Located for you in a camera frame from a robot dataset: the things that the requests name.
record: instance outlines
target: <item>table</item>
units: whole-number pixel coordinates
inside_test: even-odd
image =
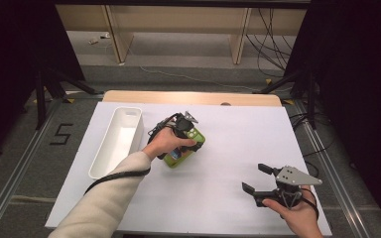
[[[223,102],[234,106],[218,105]],[[144,131],[178,110],[189,110],[206,138],[193,159],[173,170],[163,162],[152,163],[152,172],[141,182],[119,230],[159,235],[293,234],[279,215],[257,208],[241,189],[242,181],[258,189],[275,188],[274,179],[257,170],[258,163],[275,168],[292,165],[307,172],[287,112],[277,96],[233,93],[107,92],[94,111],[47,227],[56,227],[92,183],[87,171],[118,106],[140,107]],[[147,140],[144,134],[140,148]],[[273,149],[283,144],[286,150]],[[320,203],[318,209],[319,227],[325,236],[330,235]]]

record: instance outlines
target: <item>white rectangular bin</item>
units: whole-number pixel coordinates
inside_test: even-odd
[[[128,155],[137,152],[143,132],[140,108],[117,108],[89,169],[89,176],[92,179],[105,177]]]

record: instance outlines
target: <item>fuzzy white sweater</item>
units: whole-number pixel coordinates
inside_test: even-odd
[[[125,158],[111,174],[144,171],[150,166],[150,158],[143,152],[136,152]],[[98,184],[49,237],[111,237],[143,178],[120,178]]]

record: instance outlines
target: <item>green container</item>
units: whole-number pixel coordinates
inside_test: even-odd
[[[202,134],[200,134],[200,132],[196,128],[192,128],[190,131],[186,132],[186,134],[188,138],[194,139],[197,142],[205,142],[205,137]],[[177,167],[182,161],[189,157],[193,153],[193,151],[187,150],[186,152],[182,152],[181,156],[177,159],[175,158],[175,156],[173,156],[173,153],[174,152],[166,154],[163,158],[166,164],[172,169]]]

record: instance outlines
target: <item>person's right hand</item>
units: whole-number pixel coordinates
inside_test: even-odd
[[[302,188],[311,190],[308,185],[304,185]],[[305,199],[315,204],[315,198],[310,192],[303,190],[302,194]],[[279,213],[286,220],[290,229],[299,237],[323,237],[318,227],[315,210],[304,201],[292,207],[291,210],[277,201],[268,198],[262,200],[262,203]]]

